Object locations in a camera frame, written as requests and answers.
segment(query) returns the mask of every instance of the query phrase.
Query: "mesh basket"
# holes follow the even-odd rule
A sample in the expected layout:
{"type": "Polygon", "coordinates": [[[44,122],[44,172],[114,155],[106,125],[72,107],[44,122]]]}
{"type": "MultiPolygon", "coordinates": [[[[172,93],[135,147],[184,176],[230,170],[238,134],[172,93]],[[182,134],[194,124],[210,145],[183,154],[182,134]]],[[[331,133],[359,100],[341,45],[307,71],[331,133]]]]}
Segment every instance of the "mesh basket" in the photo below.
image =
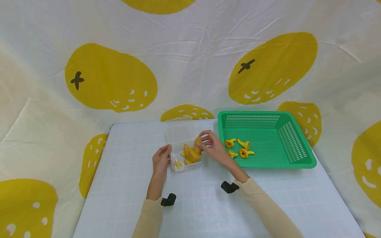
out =
{"type": "MultiPolygon", "coordinates": [[[[234,160],[241,167],[313,168],[316,159],[293,115],[271,111],[223,111],[218,114],[219,138],[250,141],[250,151],[244,159],[234,160]]],[[[242,147],[234,142],[226,150],[238,153],[242,147]]]]}

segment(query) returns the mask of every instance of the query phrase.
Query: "right hand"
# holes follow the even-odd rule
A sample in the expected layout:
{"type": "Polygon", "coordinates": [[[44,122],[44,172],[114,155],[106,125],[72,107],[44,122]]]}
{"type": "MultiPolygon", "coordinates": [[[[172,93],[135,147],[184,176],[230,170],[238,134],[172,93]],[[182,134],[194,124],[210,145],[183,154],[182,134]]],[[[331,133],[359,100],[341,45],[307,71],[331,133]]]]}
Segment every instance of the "right hand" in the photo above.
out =
{"type": "Polygon", "coordinates": [[[197,143],[200,149],[204,150],[210,157],[224,166],[233,161],[225,150],[224,145],[211,130],[202,131],[199,136],[203,135],[207,135],[202,138],[203,143],[197,143]]]}

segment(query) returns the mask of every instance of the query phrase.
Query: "yellow lemon print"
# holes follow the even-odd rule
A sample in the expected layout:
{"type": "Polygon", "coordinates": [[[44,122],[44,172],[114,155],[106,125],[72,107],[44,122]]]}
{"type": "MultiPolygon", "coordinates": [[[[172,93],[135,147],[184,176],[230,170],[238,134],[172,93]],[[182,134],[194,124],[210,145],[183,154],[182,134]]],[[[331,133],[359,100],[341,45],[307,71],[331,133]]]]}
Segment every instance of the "yellow lemon print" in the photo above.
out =
{"type": "Polygon", "coordinates": [[[377,237],[372,236],[371,234],[368,234],[368,233],[364,233],[364,235],[366,238],[377,238],[377,237]]]}
{"type": "Polygon", "coordinates": [[[277,111],[291,113],[304,132],[311,147],[316,145],[322,134],[322,118],[319,108],[313,103],[284,102],[277,111]]]}
{"type": "Polygon", "coordinates": [[[122,0],[128,6],[146,13],[164,15],[181,11],[195,0],[122,0]]]}
{"type": "Polygon", "coordinates": [[[99,160],[103,152],[103,148],[106,145],[108,135],[100,134],[86,145],[85,151],[83,152],[82,170],[81,177],[79,179],[79,191],[82,197],[86,198],[89,192],[91,182],[95,175],[95,171],[98,167],[99,160]]]}
{"type": "Polygon", "coordinates": [[[179,117],[191,116],[192,120],[196,119],[212,119],[214,118],[213,114],[208,110],[205,110],[202,107],[184,104],[166,111],[160,121],[172,120],[179,117]]]}
{"type": "Polygon", "coordinates": [[[0,237],[51,237],[58,201],[52,185],[35,179],[2,181],[0,201],[0,237]]]}
{"type": "Polygon", "coordinates": [[[134,56],[89,43],[71,55],[65,68],[70,93],[93,109],[138,111],[157,95],[151,70],[134,56]]]}
{"type": "Polygon", "coordinates": [[[307,32],[277,36],[253,49],[235,65],[229,96],[240,104],[259,104],[276,98],[311,68],[317,41],[307,32]]]}
{"type": "Polygon", "coordinates": [[[369,127],[355,140],[352,165],[361,189],[381,208],[381,121],[369,127]]]}

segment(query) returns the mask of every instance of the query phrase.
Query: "beige sleeve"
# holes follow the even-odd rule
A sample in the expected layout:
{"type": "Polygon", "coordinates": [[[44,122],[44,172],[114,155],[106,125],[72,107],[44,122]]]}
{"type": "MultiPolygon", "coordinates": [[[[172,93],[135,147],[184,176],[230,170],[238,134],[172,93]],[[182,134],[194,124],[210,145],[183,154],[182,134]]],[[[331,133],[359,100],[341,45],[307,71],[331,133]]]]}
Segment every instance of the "beige sleeve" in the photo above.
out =
{"type": "Polygon", "coordinates": [[[293,221],[252,178],[246,183],[237,180],[234,183],[240,187],[242,198],[257,212],[273,238],[303,238],[293,221]]]}
{"type": "Polygon", "coordinates": [[[163,221],[162,197],[144,200],[132,238],[157,238],[163,221]]]}

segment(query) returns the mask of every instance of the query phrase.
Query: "finger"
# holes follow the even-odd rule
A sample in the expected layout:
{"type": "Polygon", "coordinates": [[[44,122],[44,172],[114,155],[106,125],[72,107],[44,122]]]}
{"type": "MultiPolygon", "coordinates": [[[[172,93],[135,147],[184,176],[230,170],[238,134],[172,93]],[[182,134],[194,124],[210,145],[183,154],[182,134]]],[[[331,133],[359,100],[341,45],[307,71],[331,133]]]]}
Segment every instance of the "finger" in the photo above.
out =
{"type": "Polygon", "coordinates": [[[165,146],[159,148],[159,149],[156,151],[155,155],[160,156],[164,151],[167,150],[168,146],[169,146],[169,145],[165,145],[165,146]]]}
{"type": "Polygon", "coordinates": [[[204,141],[204,142],[202,142],[204,145],[211,145],[211,146],[213,146],[213,141],[204,141]]]}
{"type": "Polygon", "coordinates": [[[206,145],[204,145],[204,143],[197,143],[196,145],[197,145],[198,148],[202,149],[203,151],[208,152],[209,150],[211,150],[211,148],[209,148],[206,145]]]}
{"type": "Polygon", "coordinates": [[[164,153],[162,154],[162,158],[168,158],[171,151],[172,151],[172,146],[168,145],[166,148],[166,151],[164,151],[164,153]]]}
{"type": "Polygon", "coordinates": [[[202,131],[199,136],[203,136],[203,135],[209,135],[209,137],[211,138],[211,141],[217,139],[217,136],[211,130],[202,131]]]}
{"type": "Polygon", "coordinates": [[[210,140],[211,140],[210,136],[202,137],[202,141],[210,141],[210,140]]]}

